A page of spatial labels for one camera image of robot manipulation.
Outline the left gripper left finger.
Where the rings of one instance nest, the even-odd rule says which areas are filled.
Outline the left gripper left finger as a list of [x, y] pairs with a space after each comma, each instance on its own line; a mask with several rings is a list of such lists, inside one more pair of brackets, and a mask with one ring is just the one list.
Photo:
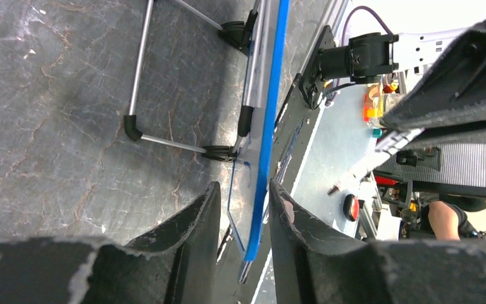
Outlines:
[[127, 244], [145, 256], [153, 303], [211, 303], [220, 211], [220, 184], [210, 182], [184, 209]]

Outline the blue framed whiteboard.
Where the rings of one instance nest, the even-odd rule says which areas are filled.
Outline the blue framed whiteboard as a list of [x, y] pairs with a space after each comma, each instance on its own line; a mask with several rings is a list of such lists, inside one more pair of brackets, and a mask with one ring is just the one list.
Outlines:
[[178, 4], [217, 29], [222, 40], [247, 57], [236, 141], [233, 146], [199, 148], [146, 135], [137, 128], [135, 111], [153, 1], [146, 3], [132, 93], [128, 113], [123, 117], [123, 126], [126, 135], [133, 141], [173, 146], [199, 153], [210, 160], [232, 164], [228, 198], [243, 203], [241, 214], [248, 217], [247, 220], [236, 221], [232, 212], [227, 212], [232, 236], [242, 255], [238, 281], [244, 284], [261, 243], [290, 3], [286, 0], [255, 1], [245, 22], [227, 22], [222, 25], [185, 1], [179, 1]]

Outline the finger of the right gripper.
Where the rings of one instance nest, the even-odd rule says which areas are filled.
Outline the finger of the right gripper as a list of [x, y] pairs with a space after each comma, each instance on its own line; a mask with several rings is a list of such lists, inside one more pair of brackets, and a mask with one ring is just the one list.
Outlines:
[[486, 144], [486, 21], [455, 39], [382, 123], [423, 129], [415, 145]]

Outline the white marker pen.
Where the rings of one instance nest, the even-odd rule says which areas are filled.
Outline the white marker pen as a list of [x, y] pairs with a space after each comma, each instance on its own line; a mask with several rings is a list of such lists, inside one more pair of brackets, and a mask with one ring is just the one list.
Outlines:
[[333, 196], [349, 187], [360, 184], [360, 182], [368, 175], [368, 170], [365, 168], [350, 168], [342, 174], [327, 191], [328, 196]]

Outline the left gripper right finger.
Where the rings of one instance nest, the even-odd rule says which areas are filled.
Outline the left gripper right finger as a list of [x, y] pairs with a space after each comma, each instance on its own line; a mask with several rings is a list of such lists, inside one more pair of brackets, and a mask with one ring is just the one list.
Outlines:
[[376, 303], [365, 242], [346, 236], [270, 181], [269, 223], [278, 303]]

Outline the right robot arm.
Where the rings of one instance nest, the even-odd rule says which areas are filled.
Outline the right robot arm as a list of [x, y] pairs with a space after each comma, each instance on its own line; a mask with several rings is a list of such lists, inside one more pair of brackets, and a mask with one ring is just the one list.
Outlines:
[[310, 108], [325, 94], [328, 80], [372, 84], [397, 70], [428, 65], [422, 79], [381, 122], [395, 131], [421, 129], [417, 146], [437, 143], [486, 144], [486, 21], [455, 38], [437, 34], [370, 33], [334, 46], [325, 27], [299, 90]]

